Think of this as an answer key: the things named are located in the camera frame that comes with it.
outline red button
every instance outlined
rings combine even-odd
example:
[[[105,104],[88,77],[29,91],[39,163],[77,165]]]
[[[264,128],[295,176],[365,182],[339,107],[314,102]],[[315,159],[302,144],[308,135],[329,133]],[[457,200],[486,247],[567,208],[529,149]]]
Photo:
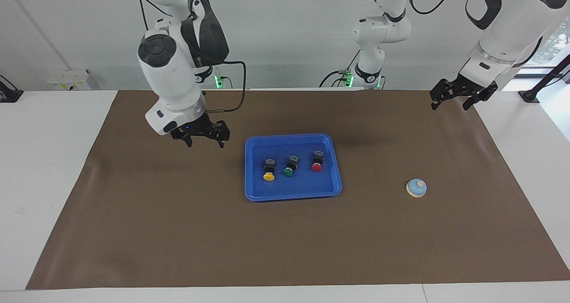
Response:
[[[319,163],[315,163],[313,164],[311,169],[313,170],[313,172],[320,172],[322,171],[322,166]]]

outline yellow button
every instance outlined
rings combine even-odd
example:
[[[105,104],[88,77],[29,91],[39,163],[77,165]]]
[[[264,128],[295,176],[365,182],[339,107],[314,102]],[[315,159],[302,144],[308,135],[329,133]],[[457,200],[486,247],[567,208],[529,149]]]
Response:
[[[265,175],[263,175],[263,179],[265,181],[271,182],[275,179],[275,175],[273,175],[272,173],[265,173]]]

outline brown mat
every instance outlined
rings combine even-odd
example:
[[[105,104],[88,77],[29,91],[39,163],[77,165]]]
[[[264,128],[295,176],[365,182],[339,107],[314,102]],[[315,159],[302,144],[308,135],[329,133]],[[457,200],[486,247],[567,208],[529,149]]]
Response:
[[[226,108],[239,94],[206,98]],[[221,116],[225,149],[203,138],[188,149],[146,124],[155,100],[117,95],[28,289],[570,279],[460,101],[433,112],[428,92],[249,92]],[[248,137],[319,132],[334,140],[340,196],[245,198]],[[422,199],[405,191],[415,177]]]

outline window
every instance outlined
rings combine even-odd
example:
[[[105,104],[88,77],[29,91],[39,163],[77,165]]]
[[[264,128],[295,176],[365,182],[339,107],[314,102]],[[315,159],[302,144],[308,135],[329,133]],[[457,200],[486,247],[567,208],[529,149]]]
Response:
[[[554,67],[570,54],[570,17],[556,29],[549,39],[543,41],[536,54],[525,64],[525,68]]]

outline white wall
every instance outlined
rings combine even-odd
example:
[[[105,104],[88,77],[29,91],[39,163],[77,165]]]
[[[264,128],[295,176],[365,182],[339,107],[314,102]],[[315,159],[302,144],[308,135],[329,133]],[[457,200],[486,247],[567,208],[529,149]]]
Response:
[[[138,0],[17,0],[71,68],[87,68],[102,89],[147,89],[136,60],[144,34]],[[415,0],[429,9],[439,0]],[[410,39],[385,45],[387,88],[430,89],[454,78],[482,32],[464,13],[466,0],[448,0],[419,16]],[[211,0],[230,44],[230,60],[248,64],[248,87],[315,87],[346,68],[358,50],[352,24],[381,13],[373,0]],[[49,89],[49,69],[62,62],[37,30],[22,23],[13,1],[0,0],[0,73],[21,88]],[[148,20],[161,17],[147,6]],[[240,84],[239,66],[224,72]]]

